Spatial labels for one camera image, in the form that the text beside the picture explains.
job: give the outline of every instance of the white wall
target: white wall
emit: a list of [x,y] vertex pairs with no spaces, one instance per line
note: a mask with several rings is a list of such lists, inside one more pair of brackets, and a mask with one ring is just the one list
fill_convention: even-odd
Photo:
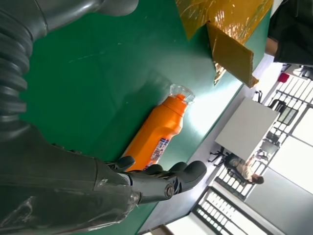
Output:
[[186,217],[167,224],[174,235],[215,235],[213,231],[196,217],[192,212]]
[[272,169],[264,179],[246,200],[247,205],[287,235],[313,234],[313,195]]

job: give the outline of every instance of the green tabletop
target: green tabletop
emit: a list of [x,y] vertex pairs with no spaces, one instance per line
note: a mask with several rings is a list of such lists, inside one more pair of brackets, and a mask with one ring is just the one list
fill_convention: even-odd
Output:
[[[248,42],[256,65],[262,57],[269,15]],[[172,83],[196,100],[161,160],[167,169],[187,161],[241,86],[215,69],[205,27],[187,41],[173,0],[141,0],[127,17],[91,14],[35,44],[23,118],[49,142],[102,160],[120,157]],[[92,235],[133,235],[155,204],[134,209],[121,224]]]

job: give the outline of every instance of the bottle cap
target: bottle cap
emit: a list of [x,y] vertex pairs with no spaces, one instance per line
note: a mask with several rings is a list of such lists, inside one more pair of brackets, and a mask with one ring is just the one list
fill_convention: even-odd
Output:
[[183,101],[186,104],[192,104],[195,100],[195,95],[184,86],[172,84],[170,89],[170,96]]

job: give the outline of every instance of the orange bottle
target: orange bottle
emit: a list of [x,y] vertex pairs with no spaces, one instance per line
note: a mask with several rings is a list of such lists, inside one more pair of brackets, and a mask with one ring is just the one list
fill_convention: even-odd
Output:
[[158,163],[172,137],[180,132],[185,111],[194,99],[186,87],[171,85],[170,96],[153,109],[123,154],[136,161],[128,171],[143,170]]

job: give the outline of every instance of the dark clothing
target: dark clothing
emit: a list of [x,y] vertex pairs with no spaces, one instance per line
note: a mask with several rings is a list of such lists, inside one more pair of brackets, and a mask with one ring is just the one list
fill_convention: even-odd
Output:
[[272,17],[269,38],[278,43],[275,62],[313,65],[312,1],[284,1]]

